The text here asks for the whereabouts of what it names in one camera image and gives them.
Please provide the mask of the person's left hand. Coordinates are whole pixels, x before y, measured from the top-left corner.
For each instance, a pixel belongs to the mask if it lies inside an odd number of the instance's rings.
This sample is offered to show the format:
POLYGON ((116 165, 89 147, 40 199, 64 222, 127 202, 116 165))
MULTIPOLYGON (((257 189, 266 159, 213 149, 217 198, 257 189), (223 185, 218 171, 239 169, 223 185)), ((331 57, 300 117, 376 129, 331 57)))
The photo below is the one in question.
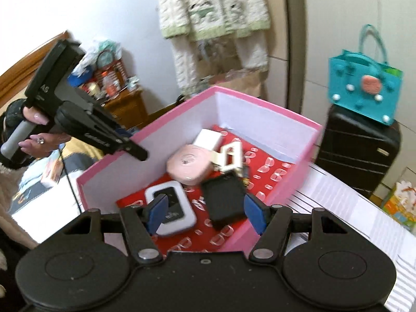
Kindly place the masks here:
MULTIPOLYGON (((37 125, 46 125, 49 120, 35 107, 24 107, 23 115, 26 120, 37 125)), ((61 144, 69 142, 71 136, 65 133, 33 134, 28 139, 19 142, 21 151, 37 159, 48 157, 52 151, 57 150, 61 144)))

